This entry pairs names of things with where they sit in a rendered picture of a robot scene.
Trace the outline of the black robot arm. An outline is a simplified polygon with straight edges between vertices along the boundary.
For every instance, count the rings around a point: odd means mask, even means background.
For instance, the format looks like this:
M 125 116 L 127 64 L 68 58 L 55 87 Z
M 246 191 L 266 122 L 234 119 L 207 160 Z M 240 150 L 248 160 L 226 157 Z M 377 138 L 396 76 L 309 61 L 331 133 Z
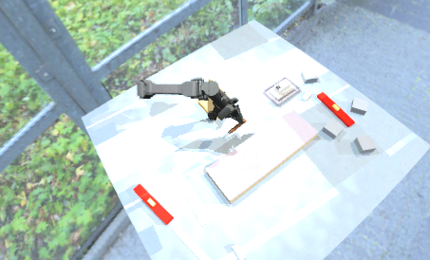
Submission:
M 201 81 L 201 82 L 200 82 Z M 181 84 L 154 84 L 151 80 L 140 80 L 138 83 L 137 97 L 140 99 L 151 99 L 157 94 L 183 95 L 190 99 L 199 101 L 208 101 L 221 91 L 218 83 L 214 80 L 204 82 L 202 77 L 193 78 L 190 81 L 184 81 Z M 214 104 L 213 111 L 209 111 L 210 120 L 216 120 L 217 114 L 221 109 Z

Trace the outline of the red long flat bar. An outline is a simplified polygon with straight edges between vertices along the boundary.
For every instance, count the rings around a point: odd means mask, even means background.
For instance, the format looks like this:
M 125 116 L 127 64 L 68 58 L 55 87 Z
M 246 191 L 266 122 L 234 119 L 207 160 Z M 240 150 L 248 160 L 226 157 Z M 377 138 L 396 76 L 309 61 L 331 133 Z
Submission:
M 317 98 L 338 117 L 347 127 L 351 126 L 355 121 L 351 119 L 333 100 L 324 92 L 317 95 Z
M 152 197 L 150 196 L 144 188 L 139 184 L 135 189 L 133 189 L 143 201 L 159 216 L 166 225 L 170 223 L 174 218 Z

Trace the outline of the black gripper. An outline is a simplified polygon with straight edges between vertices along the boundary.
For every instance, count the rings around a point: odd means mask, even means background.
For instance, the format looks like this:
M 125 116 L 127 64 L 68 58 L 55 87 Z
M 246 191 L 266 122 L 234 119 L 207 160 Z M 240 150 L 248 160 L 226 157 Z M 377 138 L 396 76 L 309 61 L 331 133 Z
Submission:
M 226 92 L 221 90 L 218 92 L 213 98 L 212 101 L 215 103 L 221 111 L 217 114 L 217 117 L 222 121 L 224 118 L 232 118 L 233 120 L 243 124 L 243 115 L 241 113 L 239 103 L 239 99 L 237 97 L 233 97 L 230 99 L 226 94 Z

